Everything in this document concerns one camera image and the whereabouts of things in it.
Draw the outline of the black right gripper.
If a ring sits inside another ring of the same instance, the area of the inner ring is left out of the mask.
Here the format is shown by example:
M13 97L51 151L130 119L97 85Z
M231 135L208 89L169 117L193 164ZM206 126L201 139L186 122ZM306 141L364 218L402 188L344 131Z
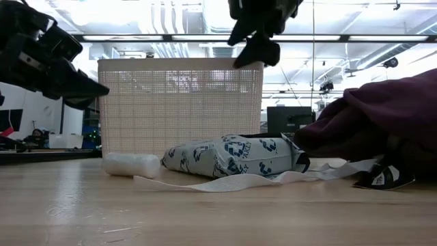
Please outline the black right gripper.
M229 14L236 24L227 44L234 46L254 31L273 37L285 30L289 18L296 18L298 8L304 0L227 0ZM246 46L236 58L233 67L242 68L255 62L265 66L279 63L281 47L269 38L256 33L246 39Z

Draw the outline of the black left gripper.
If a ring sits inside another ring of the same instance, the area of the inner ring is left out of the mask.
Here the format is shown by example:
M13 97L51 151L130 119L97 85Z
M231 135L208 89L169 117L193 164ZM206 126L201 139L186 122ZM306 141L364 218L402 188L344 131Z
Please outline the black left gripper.
M38 44L52 17L25 1L0 0L0 82L58 99L78 110L86 110L109 88L90 79L69 61L61 60L44 70L44 51Z

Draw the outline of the white gauze roll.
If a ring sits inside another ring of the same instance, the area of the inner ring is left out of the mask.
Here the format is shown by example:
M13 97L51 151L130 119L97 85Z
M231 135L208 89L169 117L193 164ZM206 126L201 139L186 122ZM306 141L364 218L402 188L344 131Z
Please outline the white gauze roll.
M112 176L140 176L154 179L160 172L160 159L154 154L108 153L102 159L103 170Z

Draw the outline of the grey blue-printed supply pack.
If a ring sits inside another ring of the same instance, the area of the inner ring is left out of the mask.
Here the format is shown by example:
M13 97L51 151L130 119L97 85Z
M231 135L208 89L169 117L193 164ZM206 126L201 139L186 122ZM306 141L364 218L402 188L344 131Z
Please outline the grey blue-printed supply pack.
M260 133L189 141L168 149L161 164L172 171L222 178L237 174L304 173L310 160L286 135Z

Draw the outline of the maroon cloth bundle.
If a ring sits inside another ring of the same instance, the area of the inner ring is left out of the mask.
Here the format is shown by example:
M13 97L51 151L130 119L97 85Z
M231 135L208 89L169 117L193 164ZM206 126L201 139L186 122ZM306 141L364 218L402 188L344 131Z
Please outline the maroon cloth bundle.
M348 161L394 151L414 171L437 176L437 68L344 90L294 143L311 156Z

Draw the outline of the white perforated plastic basket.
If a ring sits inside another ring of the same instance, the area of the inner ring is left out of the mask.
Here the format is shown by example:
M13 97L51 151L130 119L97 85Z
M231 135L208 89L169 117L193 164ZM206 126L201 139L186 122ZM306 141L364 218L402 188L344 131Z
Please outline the white perforated plastic basket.
M190 140L259 132L264 65L232 58L101 59L102 153L155 154Z

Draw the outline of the dark cabinet with green lights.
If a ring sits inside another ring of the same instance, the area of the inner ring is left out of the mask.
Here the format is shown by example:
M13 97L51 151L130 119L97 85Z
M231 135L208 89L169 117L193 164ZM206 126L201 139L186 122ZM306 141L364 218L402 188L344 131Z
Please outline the dark cabinet with green lights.
M82 149L101 149L100 120L98 118L85 118L82 127L83 144Z

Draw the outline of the white storage box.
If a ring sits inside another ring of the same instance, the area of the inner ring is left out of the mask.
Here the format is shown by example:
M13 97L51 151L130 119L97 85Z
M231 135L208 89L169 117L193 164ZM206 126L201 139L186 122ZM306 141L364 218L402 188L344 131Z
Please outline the white storage box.
M82 135L49 135L49 148L50 149L81 149L83 144Z

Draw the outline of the person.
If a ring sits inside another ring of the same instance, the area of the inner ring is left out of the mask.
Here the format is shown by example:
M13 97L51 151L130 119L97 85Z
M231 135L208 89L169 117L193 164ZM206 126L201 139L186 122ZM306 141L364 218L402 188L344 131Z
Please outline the person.
M23 143L33 149L49 148L49 132L36 128L32 134L23 139Z

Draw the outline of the black computer monitor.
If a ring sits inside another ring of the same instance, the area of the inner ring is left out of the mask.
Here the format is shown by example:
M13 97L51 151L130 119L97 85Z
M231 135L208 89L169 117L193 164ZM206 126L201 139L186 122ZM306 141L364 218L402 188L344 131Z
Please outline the black computer monitor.
M312 124L315 114L310 107L268 107L267 125L269 133L295 133Z

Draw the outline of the black tag with white label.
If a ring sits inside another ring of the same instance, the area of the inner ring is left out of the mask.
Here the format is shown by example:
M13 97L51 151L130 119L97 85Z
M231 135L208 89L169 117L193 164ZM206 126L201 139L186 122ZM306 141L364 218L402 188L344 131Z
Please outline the black tag with white label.
M409 185L415 180L414 173L405 165L375 164L371 171L364 173L353 186L387 191Z

